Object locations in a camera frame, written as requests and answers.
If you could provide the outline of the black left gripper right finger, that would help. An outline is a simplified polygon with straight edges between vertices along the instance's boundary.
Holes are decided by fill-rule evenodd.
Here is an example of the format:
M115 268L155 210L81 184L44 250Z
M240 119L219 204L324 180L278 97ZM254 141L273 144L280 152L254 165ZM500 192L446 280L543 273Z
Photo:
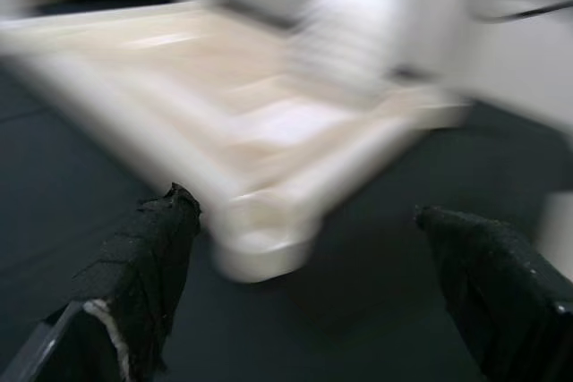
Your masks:
M489 381L572 379L572 283L510 225L416 211L446 309Z

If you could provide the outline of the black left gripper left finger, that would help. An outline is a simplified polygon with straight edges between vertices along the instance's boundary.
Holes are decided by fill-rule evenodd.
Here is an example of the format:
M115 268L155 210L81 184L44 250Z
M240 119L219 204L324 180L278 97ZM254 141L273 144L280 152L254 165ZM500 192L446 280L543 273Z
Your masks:
M165 369L201 207L180 184L141 203L73 276L1 374L3 381L151 381Z

